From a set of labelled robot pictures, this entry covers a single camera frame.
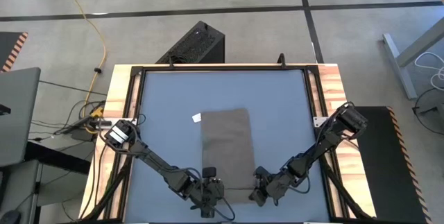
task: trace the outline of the metal bracket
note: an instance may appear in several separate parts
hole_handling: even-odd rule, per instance
[[[174,69],[175,67],[174,67],[174,62],[173,62],[173,57],[172,56],[169,56],[168,62],[169,62],[169,68],[170,69]]]
[[[319,66],[318,65],[307,65],[307,69],[315,76],[319,76]]]
[[[142,71],[144,67],[138,66],[138,67],[131,67],[131,73],[130,76],[136,76],[139,72]]]
[[[285,56],[283,53],[279,54],[279,58],[277,59],[277,63],[281,64],[282,69],[286,69],[287,64],[285,62]]]
[[[314,127],[321,126],[327,119],[328,119],[328,117],[314,117],[313,118]]]
[[[104,120],[102,120],[103,122],[106,122],[106,125],[101,125],[101,129],[102,130],[109,130],[111,129],[112,126],[114,126],[119,120],[127,120],[127,121],[131,121],[131,123],[137,125],[137,119],[132,119],[132,118],[105,118]]]

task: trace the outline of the yellow cable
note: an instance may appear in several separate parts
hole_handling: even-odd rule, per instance
[[[103,66],[103,64],[104,64],[105,61],[106,61],[106,45],[105,45],[105,38],[104,38],[103,35],[100,33],[100,31],[98,30],[98,28],[96,27],[96,25],[95,25],[94,23],[92,23],[88,18],[86,18],[85,12],[83,12],[82,6],[79,4],[79,2],[78,2],[77,0],[74,0],[74,1],[76,2],[77,6],[78,6],[78,9],[79,9],[80,12],[82,13],[83,19],[85,19],[85,20],[86,20],[86,21],[87,21],[87,22],[88,22],[88,23],[94,28],[94,30],[97,32],[97,34],[99,34],[99,36],[100,36],[100,39],[101,39],[101,41],[102,41],[102,45],[103,45],[103,57],[102,57],[102,61],[100,61],[100,64],[99,64],[99,66],[98,66],[97,68],[102,69],[102,66]],[[93,89],[93,87],[94,87],[94,83],[96,82],[96,78],[97,78],[97,75],[98,75],[98,74],[99,74],[99,73],[98,73],[97,71],[95,71],[94,76],[92,77],[92,80],[91,80],[91,84],[89,85],[89,90],[88,90],[88,93],[87,93],[87,95],[86,95],[86,98],[85,98],[85,104],[84,104],[84,105],[86,105],[86,104],[88,103],[89,96],[91,96],[91,91],[92,91],[92,89]],[[82,117],[85,117],[85,111],[86,111],[86,107],[83,108],[83,111],[82,111]],[[97,133],[98,133],[97,131],[93,132],[93,131],[91,131],[91,130],[88,130],[87,128],[86,128],[86,131],[88,131],[88,133],[90,133],[90,134],[97,134]]]

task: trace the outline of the black metal frame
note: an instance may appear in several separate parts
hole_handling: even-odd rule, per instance
[[[315,65],[315,64],[313,64],[313,65],[310,65],[310,64],[308,64],[308,65],[286,64],[285,57],[282,54],[280,55],[277,62],[280,63],[281,65],[264,65],[264,66],[263,65],[251,65],[251,66],[249,66],[249,65],[248,66],[232,65],[231,66],[231,65],[222,64],[221,66],[210,66],[210,65],[209,66],[206,66],[206,65],[181,66],[181,65],[170,64],[169,66],[162,65],[162,66],[156,66],[156,67],[132,67],[131,73],[130,73],[130,81],[128,83],[128,91],[127,91],[127,95],[126,95],[127,97],[125,100],[125,106],[124,106],[122,117],[123,118],[131,117],[131,116],[128,116],[128,114],[129,114],[130,104],[132,101],[134,82],[135,82],[135,78],[137,75],[139,75],[140,81],[139,81],[139,88],[137,91],[137,100],[136,100],[134,117],[137,117],[139,115],[140,108],[141,108],[141,100],[142,100],[143,93],[144,93],[145,78],[146,78],[147,73],[150,71],[285,71],[285,70],[301,70],[302,71],[302,74],[304,76],[307,98],[308,98],[308,102],[309,102],[309,106],[310,106],[310,113],[311,113],[312,117],[317,117],[316,116],[316,106],[314,104],[313,91],[311,90],[311,81],[310,81],[310,77],[309,77],[310,74],[313,74],[313,76],[315,78],[314,82],[316,84],[316,91],[318,94],[319,103],[321,105],[320,110],[322,112],[323,117],[327,117],[328,116],[327,107],[326,107],[325,98],[323,95],[323,89],[322,89],[322,85],[321,85],[321,77],[319,75],[318,65]],[[334,173],[340,179],[341,176],[340,176],[336,152],[334,150],[332,150],[330,152],[330,156],[331,156],[331,160],[333,161]],[[121,159],[120,155],[116,155],[116,157],[114,158],[114,166],[113,166],[113,170],[111,173],[112,178],[115,178],[115,176],[117,176],[118,166],[120,164],[120,159]],[[123,213],[124,213],[125,204],[126,204],[126,194],[128,193],[128,184],[129,184],[129,179],[130,179],[129,177],[130,176],[128,174],[128,176],[122,182],[123,187],[122,187],[121,197],[120,197],[120,201],[119,201],[118,214],[117,214],[117,219],[120,219],[120,220],[123,220]],[[332,191],[330,189],[328,177],[326,176],[326,174],[324,172],[322,172],[322,178],[323,178],[324,192],[325,192],[325,196],[327,199],[327,208],[328,208],[329,218],[330,218],[330,220],[334,220],[337,217],[336,217],[336,214],[334,211]],[[341,211],[343,212],[343,215],[348,220],[351,220],[351,221],[354,220],[354,219],[348,218],[349,217],[348,216],[348,208],[345,205],[345,202],[342,199],[342,197],[341,196],[339,196],[339,197],[340,197]],[[110,201],[108,203],[108,206],[105,208],[104,218],[110,218],[111,205],[112,205],[112,202]]]

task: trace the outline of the black floor stripe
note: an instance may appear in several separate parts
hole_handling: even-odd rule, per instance
[[[305,19],[307,20],[308,31],[310,34],[311,43],[313,44],[314,56],[318,63],[324,63],[321,46],[318,40],[318,34],[316,33],[316,28],[314,27],[313,16],[311,15],[308,0],[302,0],[302,6],[304,7]]]
[[[240,12],[289,12],[304,10],[302,6],[255,6],[245,8],[209,8],[209,9],[190,9],[190,10],[162,10],[147,12],[111,12],[105,14],[86,14],[88,19],[107,19],[123,17],[150,17],[150,16],[169,16],[169,15],[205,15],[219,13],[240,13]],[[18,17],[0,17],[0,21],[40,21],[57,19],[82,19],[82,15],[42,15],[42,16],[18,16]]]
[[[441,1],[428,2],[404,2],[404,3],[370,3],[370,4],[348,4],[348,5],[325,5],[310,6],[310,10],[344,10],[344,9],[373,9],[373,8],[409,8],[421,6],[442,6]]]
[[[292,12],[301,10],[343,10],[343,9],[372,9],[372,8],[409,8],[421,6],[442,6],[440,1],[430,2],[406,2],[406,3],[370,3],[370,4],[350,4],[350,5],[324,5],[324,6],[253,6],[245,8],[209,8],[209,9],[189,9],[189,10],[161,10],[144,12],[110,12],[105,14],[86,14],[90,19],[108,19],[124,17],[150,17],[169,15],[205,15],[219,13],[239,13],[239,12]],[[76,15],[40,15],[40,16],[12,16],[0,17],[0,21],[43,21],[43,20],[65,20],[82,19],[83,16]]]

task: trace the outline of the black mat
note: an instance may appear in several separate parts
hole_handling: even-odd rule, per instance
[[[393,111],[357,110],[368,119],[358,144],[378,219],[432,223]]]
[[[0,32],[0,72],[11,70],[27,37],[28,33]]]

